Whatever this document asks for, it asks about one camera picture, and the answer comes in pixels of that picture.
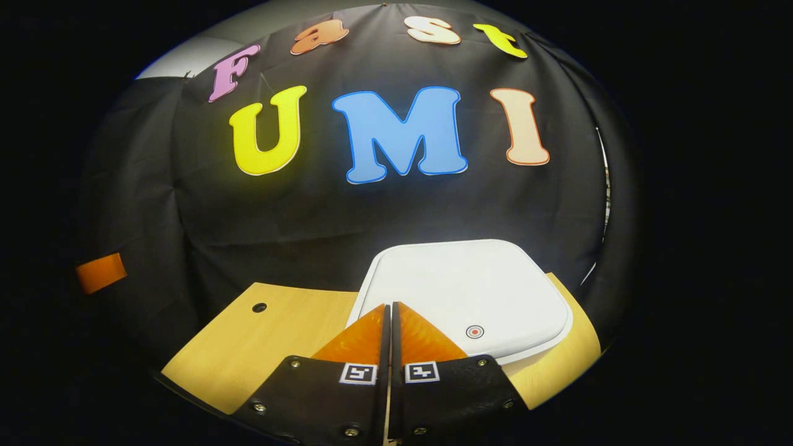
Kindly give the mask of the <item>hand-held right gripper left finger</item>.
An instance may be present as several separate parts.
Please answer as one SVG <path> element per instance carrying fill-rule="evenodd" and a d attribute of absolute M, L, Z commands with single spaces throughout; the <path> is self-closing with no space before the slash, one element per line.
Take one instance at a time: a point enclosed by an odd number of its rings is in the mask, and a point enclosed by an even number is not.
<path fill-rule="evenodd" d="M 344 331 L 345 361 L 286 356 L 241 404 L 240 424 L 289 445 L 382 445 L 388 409 L 392 311 L 382 304 Z"/>

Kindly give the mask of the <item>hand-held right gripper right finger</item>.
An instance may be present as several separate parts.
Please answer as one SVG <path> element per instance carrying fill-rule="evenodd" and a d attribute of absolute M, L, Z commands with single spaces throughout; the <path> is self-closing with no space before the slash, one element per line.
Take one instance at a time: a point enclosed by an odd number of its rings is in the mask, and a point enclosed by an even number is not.
<path fill-rule="evenodd" d="M 530 410 L 492 356 L 468 356 L 405 303 L 391 312 L 391 440 L 518 445 L 527 438 Z"/>

